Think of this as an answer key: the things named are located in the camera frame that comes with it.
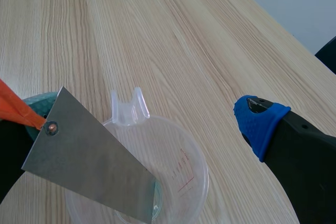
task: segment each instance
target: table surface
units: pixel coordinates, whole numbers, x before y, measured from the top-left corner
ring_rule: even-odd
[[[101,122],[109,92],[141,87],[151,114],[203,150],[197,223],[298,223],[242,138],[234,102],[255,94],[336,134],[336,77],[253,0],[0,0],[0,78],[26,98],[65,86]],[[0,223],[71,223],[63,189],[25,174]]]

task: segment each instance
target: metal scraper blade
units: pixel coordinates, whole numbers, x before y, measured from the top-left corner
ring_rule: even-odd
[[[22,169],[152,222],[155,177],[65,88]]]

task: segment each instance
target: black object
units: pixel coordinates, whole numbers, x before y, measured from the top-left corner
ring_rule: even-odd
[[[0,120],[0,203],[23,174],[21,167],[33,145],[24,125]]]
[[[336,73],[336,37],[329,41],[315,56],[333,73]]]
[[[253,113],[273,105],[260,98],[246,102]],[[300,223],[336,223],[335,137],[289,111],[278,123],[264,161],[284,188]]]

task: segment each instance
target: clear plastic measuring cup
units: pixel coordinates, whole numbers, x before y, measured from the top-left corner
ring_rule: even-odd
[[[153,224],[194,224],[208,192],[205,157],[177,124],[150,116],[140,88],[130,103],[112,92],[112,119],[104,126],[157,178]],[[141,224],[71,191],[67,208],[74,224]]]

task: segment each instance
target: black tool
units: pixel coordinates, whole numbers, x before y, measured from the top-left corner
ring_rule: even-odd
[[[284,188],[300,223],[336,223],[336,138],[278,103],[246,95],[239,129]]]

